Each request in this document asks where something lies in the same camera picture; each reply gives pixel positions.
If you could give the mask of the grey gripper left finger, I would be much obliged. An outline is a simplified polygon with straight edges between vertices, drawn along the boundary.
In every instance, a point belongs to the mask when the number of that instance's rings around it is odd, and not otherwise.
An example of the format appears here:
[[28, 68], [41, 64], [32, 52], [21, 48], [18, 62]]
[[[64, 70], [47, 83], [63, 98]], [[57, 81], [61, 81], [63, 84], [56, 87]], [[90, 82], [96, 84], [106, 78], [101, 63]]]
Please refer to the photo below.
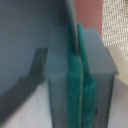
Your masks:
[[67, 87], [71, 60], [76, 57], [71, 28], [53, 26], [50, 32], [45, 74], [49, 91], [53, 128], [68, 128]]

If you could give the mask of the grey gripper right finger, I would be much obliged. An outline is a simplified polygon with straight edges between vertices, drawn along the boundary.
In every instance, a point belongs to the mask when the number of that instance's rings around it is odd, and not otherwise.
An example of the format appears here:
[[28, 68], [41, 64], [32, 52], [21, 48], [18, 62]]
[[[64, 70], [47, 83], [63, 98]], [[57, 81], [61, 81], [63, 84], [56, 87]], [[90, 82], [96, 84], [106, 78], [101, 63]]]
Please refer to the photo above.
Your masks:
[[84, 64], [82, 128], [107, 128], [117, 68], [95, 28], [78, 25]]

